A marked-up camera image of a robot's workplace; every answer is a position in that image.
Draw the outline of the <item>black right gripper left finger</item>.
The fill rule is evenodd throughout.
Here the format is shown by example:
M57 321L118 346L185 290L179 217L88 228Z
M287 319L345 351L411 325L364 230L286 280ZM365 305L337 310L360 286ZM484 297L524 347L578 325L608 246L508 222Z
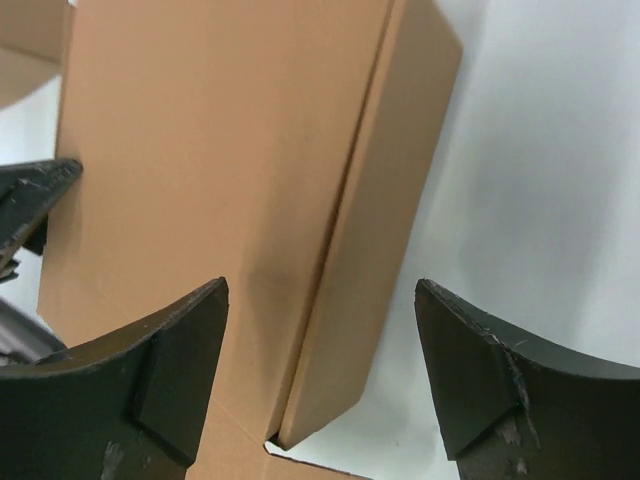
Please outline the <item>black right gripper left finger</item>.
M1 370L5 479L182 479L229 310L224 278L94 340Z

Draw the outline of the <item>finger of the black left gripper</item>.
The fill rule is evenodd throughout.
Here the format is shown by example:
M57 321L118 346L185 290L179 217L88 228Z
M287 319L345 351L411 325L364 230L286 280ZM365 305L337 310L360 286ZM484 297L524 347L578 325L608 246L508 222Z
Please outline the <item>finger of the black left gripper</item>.
M1 167L1 254L42 255L49 212L79 179L80 162L56 158Z

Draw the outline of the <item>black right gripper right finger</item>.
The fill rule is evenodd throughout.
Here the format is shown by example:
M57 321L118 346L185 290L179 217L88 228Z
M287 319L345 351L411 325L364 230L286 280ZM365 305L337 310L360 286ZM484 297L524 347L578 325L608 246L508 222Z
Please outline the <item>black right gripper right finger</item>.
M463 479L635 479L639 371L555 344L434 281L416 285L447 458Z

